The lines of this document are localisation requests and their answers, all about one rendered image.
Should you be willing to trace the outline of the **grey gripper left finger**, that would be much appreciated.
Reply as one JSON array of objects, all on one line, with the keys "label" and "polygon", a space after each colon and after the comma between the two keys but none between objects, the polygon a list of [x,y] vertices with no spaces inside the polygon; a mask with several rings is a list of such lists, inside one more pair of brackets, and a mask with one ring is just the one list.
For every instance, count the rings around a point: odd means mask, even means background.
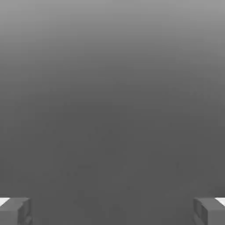
[{"label": "grey gripper left finger", "polygon": [[0,225],[33,225],[32,199],[0,197]]}]

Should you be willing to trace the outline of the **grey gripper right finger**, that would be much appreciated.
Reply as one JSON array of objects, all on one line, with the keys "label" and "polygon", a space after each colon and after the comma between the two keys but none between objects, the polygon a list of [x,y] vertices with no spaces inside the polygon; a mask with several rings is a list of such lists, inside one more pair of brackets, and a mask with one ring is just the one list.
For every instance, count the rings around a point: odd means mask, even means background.
[{"label": "grey gripper right finger", "polygon": [[225,197],[193,199],[195,225],[225,225]]}]

